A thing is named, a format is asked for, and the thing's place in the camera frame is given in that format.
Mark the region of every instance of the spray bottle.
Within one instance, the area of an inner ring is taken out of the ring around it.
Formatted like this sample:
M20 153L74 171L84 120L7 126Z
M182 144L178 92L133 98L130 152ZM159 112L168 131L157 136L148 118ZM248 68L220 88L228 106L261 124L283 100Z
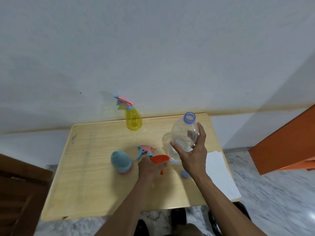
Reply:
M133 131L140 129L140 127L142 126L142 119L136 108L132 106L135 105L135 103L122 96L115 95L114 97L117 99L116 105L119 105L121 103L126 105L126 125L128 129Z

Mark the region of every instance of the pants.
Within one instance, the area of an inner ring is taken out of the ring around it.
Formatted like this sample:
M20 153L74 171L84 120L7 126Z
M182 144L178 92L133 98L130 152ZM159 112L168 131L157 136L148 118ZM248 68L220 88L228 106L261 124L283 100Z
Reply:
M177 225L173 234L169 236L204 236L204 234L194 224Z

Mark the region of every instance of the white paper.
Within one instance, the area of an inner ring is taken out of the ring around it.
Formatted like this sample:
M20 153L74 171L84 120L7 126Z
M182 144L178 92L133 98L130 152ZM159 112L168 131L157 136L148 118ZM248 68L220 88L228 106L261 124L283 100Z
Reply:
M206 172L213 183L225 194L229 200L241 198L230 172L226 168L222 152L208 152Z

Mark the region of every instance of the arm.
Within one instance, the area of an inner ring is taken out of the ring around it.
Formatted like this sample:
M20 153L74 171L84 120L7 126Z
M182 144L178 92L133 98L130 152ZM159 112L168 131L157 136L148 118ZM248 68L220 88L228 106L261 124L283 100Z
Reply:
M207 149L204 146L206 133L200 123L199 136L195 147L185 152L178 144L171 145L178 152L184 169L190 174L214 215L222 234L225 236L266 236L251 222L212 182L206 173Z
M95 236L134 235L143 202L148 195L149 186L167 164L168 162L154 164L148 156L143 157L138 163L139 178L135 186Z

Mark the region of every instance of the tabletop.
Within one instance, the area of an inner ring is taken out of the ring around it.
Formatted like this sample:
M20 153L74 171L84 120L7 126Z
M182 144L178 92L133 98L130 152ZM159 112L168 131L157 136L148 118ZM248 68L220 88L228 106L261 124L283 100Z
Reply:
M142 127L131 131L125 120L75 124L53 179L42 220L60 220L113 214L138 179L138 145L157 148L153 155L167 154L173 124L182 115L144 118ZM210 117L196 114L207 134L208 152L222 148ZM111 164L114 151L126 152L134 161L132 170L118 174ZM183 167L171 164L150 187L142 210L160 210L205 205L191 177L181 177Z

